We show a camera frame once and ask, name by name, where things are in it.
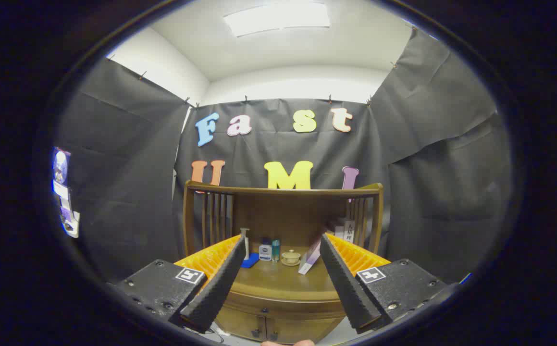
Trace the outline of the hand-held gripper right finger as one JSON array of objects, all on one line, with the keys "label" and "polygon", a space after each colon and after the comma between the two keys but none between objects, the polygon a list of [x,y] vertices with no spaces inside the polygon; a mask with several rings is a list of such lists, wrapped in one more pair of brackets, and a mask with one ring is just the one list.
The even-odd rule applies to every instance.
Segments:
[{"label": "hand-held gripper right finger", "polygon": [[332,234],[321,236],[320,254],[359,334],[412,315],[447,287],[409,259],[388,261]]}]

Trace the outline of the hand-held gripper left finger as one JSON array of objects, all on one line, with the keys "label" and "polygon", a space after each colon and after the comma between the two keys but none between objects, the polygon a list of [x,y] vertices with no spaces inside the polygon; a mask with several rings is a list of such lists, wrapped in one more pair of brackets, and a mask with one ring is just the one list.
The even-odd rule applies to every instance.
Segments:
[{"label": "hand-held gripper left finger", "polygon": [[245,239],[236,235],[177,263],[155,259],[115,289],[151,317],[205,333],[223,308],[245,254]]}]

